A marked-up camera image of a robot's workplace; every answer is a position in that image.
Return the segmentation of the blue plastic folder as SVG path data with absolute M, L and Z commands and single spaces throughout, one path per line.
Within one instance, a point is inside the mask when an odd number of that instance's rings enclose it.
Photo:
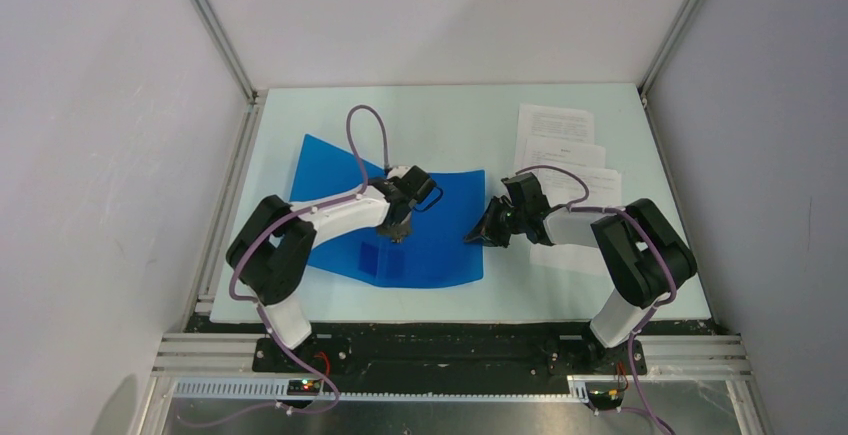
M 466 244 L 464 237 L 484 211 L 485 172 L 432 178 L 442 198 L 428 211 L 412 214 L 412 233 L 403 242 L 393 243 L 374 228 L 361 229 L 314 248 L 308 265 L 385 288 L 435 289 L 481 279 L 482 247 Z M 350 152 L 307 134 L 289 199 L 333 197 L 361 181 Z

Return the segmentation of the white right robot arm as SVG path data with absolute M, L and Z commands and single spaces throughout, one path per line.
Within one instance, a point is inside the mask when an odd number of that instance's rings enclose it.
M 523 235 L 537 246 L 598 250 L 613 290 L 589 321 L 580 354 L 588 369 L 606 372 L 619 362 L 620 345 L 676 299 L 680 287 L 697 273 L 697 262 L 652 200 L 641 198 L 624 207 L 590 206 L 588 184 L 566 171 L 582 193 L 553 205 L 536 175 L 539 169 L 527 167 L 503 179 L 505 194 L 489 201 L 464 241 L 506 248 L 512 237 Z

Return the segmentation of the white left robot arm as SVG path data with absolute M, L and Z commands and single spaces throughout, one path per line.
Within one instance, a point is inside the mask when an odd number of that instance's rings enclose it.
M 233 269 L 230 297 L 249 301 L 278 342 L 277 358 L 292 371 L 314 361 L 312 333 L 295 292 L 312 251 L 360 229 L 400 243 L 411 233 L 414 212 L 438 203 L 443 189 L 418 166 L 388 169 L 359 186 L 333 196 L 286 202 L 263 198 L 234 240 L 225 261 Z

